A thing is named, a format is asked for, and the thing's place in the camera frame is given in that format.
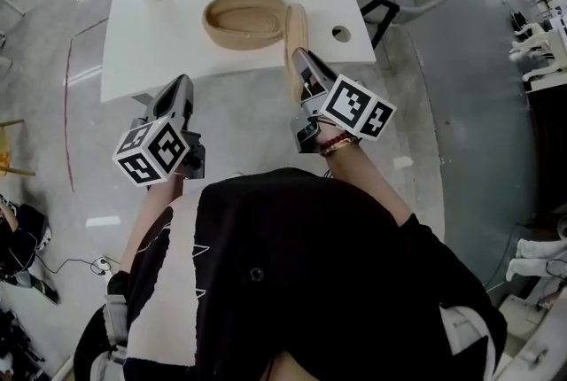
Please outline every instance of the chair leg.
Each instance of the chair leg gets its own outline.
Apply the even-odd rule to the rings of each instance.
[[[524,47],[523,49],[514,50],[514,52],[510,53],[510,57],[511,58],[512,56],[518,57],[518,54],[521,57],[522,55],[524,55],[528,51],[531,51],[532,49],[541,49],[542,51],[545,51],[545,53],[549,53],[551,51],[551,49],[549,48],[549,43],[547,41],[539,41],[537,43],[530,45],[529,47]]]
[[[0,57],[0,66],[12,67],[12,60],[6,57]]]
[[[392,23],[392,20],[394,20],[394,18],[396,17],[396,15],[398,14],[399,11],[400,11],[399,7],[398,8],[393,8],[393,7],[390,8],[388,10],[388,12],[386,13],[386,16],[384,17],[384,20],[382,20],[378,24],[378,30],[376,31],[376,34],[372,38],[372,49],[373,50],[376,49],[376,47],[378,46],[378,43],[380,42],[380,40],[384,36],[386,29],[388,29],[388,27]]]
[[[528,52],[528,57],[536,58],[536,57],[546,57],[549,55],[549,52],[546,51],[530,51]]]
[[[14,173],[15,175],[35,176],[35,172],[30,172],[29,170],[20,170],[18,168],[10,168],[10,167],[2,167],[2,166],[0,166],[0,172]]]
[[[378,30],[376,34],[372,38],[372,48],[375,49],[384,36],[384,33],[388,26],[392,23],[392,20],[398,15],[400,12],[400,6],[390,0],[372,0],[370,3],[365,4],[361,8],[362,17],[370,12],[374,11],[378,6],[385,6],[388,8],[388,12],[386,13],[384,19],[378,24]]]
[[[546,42],[549,38],[547,33],[538,33],[536,35],[530,36],[525,41],[519,43],[517,41],[512,41],[512,50],[513,51],[520,51],[526,47],[532,47],[535,45],[540,45],[542,42]]]
[[[520,29],[520,31],[515,31],[514,35],[521,36],[528,30],[532,31],[532,36],[539,35],[540,33],[545,33],[545,30],[541,27],[541,25],[539,23],[526,23]]]
[[[23,120],[12,120],[12,121],[4,121],[4,122],[0,122],[0,128],[3,128],[5,126],[11,126],[12,124],[20,124],[24,122]]]
[[[554,72],[557,72],[559,69],[561,69],[562,65],[560,63],[558,63],[557,61],[547,67],[542,67],[541,69],[534,69],[533,71],[524,74],[524,76],[522,77],[522,80],[524,82],[528,82],[532,77],[535,77],[536,75],[547,75],[547,74],[552,74]]]
[[[517,61],[519,60],[521,57],[523,57],[526,53],[528,53],[530,51],[530,49],[528,49],[527,47],[525,49],[522,49],[520,51],[514,51],[513,53],[509,54],[509,58],[510,61]]]
[[[8,6],[10,6],[15,12],[17,12],[21,17],[24,17],[26,15],[25,12],[23,12],[18,6],[16,6],[14,3],[12,3],[10,0],[2,0],[4,3],[6,3]]]

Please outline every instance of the bracelet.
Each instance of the bracelet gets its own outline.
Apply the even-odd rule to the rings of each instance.
[[[344,148],[348,144],[357,144],[358,143],[358,138],[356,138],[355,136],[353,136],[351,134],[346,134],[346,136],[341,136],[340,139],[337,142],[333,142],[333,140],[335,140],[337,138],[339,138],[339,137],[335,137],[335,138],[331,139],[329,142],[332,142],[332,144],[330,146],[327,146],[324,149],[321,149],[319,154],[321,154],[324,158],[326,158],[326,157],[330,156],[336,150],[340,150],[341,148]]]
[[[338,142],[340,142],[341,140],[345,140],[349,136],[351,136],[351,135],[348,132],[343,132],[339,136],[335,136],[333,138],[330,138],[326,142],[319,145],[319,150],[325,151],[327,148],[330,148],[333,144],[337,144]]]

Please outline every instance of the white desk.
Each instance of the white desk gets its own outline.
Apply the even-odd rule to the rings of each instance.
[[[526,90],[526,93],[533,93],[534,91],[560,87],[562,85],[567,85],[567,73],[547,74],[540,79],[530,81],[529,89]]]
[[[561,33],[561,39],[563,39],[563,44],[567,50],[567,16],[554,17],[549,20],[551,27]]]
[[[508,363],[498,381],[551,381],[567,362],[567,290],[543,318],[524,347]]]
[[[106,30],[101,100],[135,95],[165,85],[179,74],[191,79],[284,66],[284,44],[258,51],[215,45],[201,25],[211,0],[113,0]],[[356,0],[285,0],[307,12],[310,50],[328,62],[374,63],[376,57]],[[352,38],[340,43],[335,26]]]

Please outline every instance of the gray floor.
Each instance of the gray floor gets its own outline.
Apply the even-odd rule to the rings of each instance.
[[[423,64],[437,130],[446,243],[486,283],[504,280],[535,207],[534,135],[516,65],[510,7],[526,17],[530,0],[448,0],[409,32]],[[512,232],[509,249],[496,276]],[[494,289],[498,301],[524,282]]]

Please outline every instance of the person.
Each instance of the person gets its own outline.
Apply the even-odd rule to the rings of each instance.
[[[482,284],[353,136],[321,127],[333,179],[283,168],[149,189],[108,284],[126,300],[125,348],[101,307],[78,381],[491,378],[506,322]]]
[[[28,269],[51,241],[47,218],[30,205],[18,205],[0,195],[0,269],[17,273]]]
[[[35,254],[51,238],[45,215],[30,205],[18,205],[0,195],[0,279],[12,285],[36,288],[57,304],[57,292],[28,271]]]

